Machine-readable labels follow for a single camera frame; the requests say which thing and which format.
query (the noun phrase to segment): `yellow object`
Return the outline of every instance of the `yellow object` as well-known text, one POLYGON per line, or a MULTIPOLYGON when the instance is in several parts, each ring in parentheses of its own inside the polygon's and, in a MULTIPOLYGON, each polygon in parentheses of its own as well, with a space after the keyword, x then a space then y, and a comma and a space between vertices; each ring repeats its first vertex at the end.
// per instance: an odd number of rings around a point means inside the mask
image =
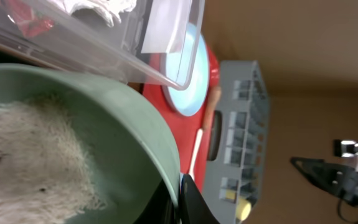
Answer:
MULTIPOLYGON (((226 190, 226 199, 235 201, 237 193, 234 190, 226 190)), ((238 205, 235 209, 235 216, 241 221, 244 221, 248 218, 252 210, 252 204, 245 198, 238 197, 238 205)))

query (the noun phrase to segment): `red tray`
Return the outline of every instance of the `red tray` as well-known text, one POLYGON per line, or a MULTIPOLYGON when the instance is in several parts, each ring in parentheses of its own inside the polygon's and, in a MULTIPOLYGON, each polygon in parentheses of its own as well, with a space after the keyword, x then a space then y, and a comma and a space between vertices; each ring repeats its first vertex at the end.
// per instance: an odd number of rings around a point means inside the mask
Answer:
MULTIPOLYGON (((219 84, 219 62, 209 48, 208 56, 210 89, 212 86, 219 84)), ((151 57, 150 66, 159 70, 159 55, 153 55, 151 57)), ((188 173, 192 150, 195 143, 195 136, 197 134, 197 130, 202 126, 202 119, 205 113, 205 103, 194 116, 185 117, 175 112, 169 106, 160 85, 144 85, 143 95, 150 103, 155 106, 155 108, 165 119, 167 125, 169 125, 179 150, 181 172, 185 174, 188 173)), ((202 186, 204 184, 209 140, 210 129, 204 130, 204 135, 201 140, 197 160, 194 167, 195 184, 200 191, 202 191, 202 186)))

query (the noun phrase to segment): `gray plastic crate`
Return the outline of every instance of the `gray plastic crate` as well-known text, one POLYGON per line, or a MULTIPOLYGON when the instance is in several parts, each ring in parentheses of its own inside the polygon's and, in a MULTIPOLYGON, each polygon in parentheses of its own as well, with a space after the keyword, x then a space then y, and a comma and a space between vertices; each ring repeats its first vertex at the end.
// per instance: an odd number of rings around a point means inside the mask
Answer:
POLYGON ((220 223, 238 223, 239 197, 252 207, 260 197, 270 101, 257 61, 223 61, 220 86, 214 121, 214 127, 220 121, 220 140, 212 141, 219 146, 207 163, 202 194, 220 223))

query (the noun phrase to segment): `uncooked rice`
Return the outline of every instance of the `uncooked rice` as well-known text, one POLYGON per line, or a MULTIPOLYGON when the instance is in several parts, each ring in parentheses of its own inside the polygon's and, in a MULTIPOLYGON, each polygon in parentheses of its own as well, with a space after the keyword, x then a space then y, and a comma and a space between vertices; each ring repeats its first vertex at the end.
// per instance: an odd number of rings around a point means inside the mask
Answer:
POLYGON ((0 224, 60 224, 100 209, 80 142, 54 96, 0 106, 0 224))

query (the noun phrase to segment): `green bowl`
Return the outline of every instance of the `green bowl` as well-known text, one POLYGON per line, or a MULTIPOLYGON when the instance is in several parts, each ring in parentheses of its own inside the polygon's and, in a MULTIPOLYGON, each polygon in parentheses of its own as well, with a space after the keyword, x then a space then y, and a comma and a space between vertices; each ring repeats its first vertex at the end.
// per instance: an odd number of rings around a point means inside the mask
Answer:
POLYGON ((104 210, 68 224, 133 223, 163 180, 178 206, 180 163, 172 132, 138 92, 107 78, 0 64, 0 103, 58 94, 93 159, 90 167, 104 210))

